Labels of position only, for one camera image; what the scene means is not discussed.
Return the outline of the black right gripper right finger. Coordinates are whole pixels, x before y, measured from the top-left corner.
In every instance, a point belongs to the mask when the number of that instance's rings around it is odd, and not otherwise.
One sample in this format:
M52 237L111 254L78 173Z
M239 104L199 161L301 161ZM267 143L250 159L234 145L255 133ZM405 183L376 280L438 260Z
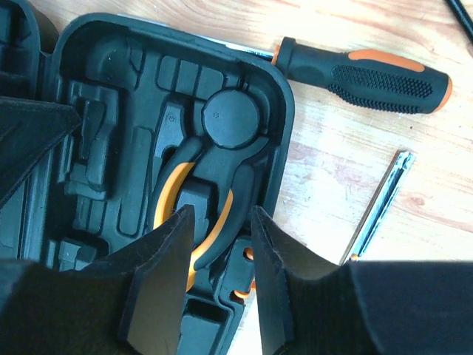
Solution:
M264 354L470 354L472 264L341 266L251 212Z

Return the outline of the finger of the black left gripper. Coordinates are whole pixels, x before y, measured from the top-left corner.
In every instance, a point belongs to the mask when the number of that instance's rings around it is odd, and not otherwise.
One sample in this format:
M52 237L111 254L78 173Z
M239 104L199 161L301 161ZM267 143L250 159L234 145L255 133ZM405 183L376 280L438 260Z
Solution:
M40 160L81 123L72 106L1 98L1 205Z

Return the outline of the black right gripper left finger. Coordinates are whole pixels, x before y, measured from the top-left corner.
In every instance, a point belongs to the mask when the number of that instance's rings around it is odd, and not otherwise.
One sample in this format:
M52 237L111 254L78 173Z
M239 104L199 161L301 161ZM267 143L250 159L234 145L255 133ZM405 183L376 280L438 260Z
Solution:
M175 354L194 208L80 271L1 261L3 354Z

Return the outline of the black plastic tool case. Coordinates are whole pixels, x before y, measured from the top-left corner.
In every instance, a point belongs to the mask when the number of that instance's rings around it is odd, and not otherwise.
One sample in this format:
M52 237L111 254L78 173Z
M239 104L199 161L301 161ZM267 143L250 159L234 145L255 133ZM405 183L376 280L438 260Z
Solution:
M160 24L91 13L62 32L28 1L1 3L1 98L74 107L81 125L1 205L1 261L80 271L151 231L157 178L187 138L251 163L251 206L186 289L175 354L226 354L251 288L251 210L273 214L295 104L274 65Z

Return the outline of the orange black pliers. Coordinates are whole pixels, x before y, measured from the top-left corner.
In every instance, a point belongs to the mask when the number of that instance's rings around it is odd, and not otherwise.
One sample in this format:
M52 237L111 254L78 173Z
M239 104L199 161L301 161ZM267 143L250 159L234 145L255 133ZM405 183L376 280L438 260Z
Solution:
M215 261L241 229L255 177L251 163L218 161L200 137L185 139L160 171L149 203L147 230L163 225L184 205L194 207L187 290L194 286L197 272Z

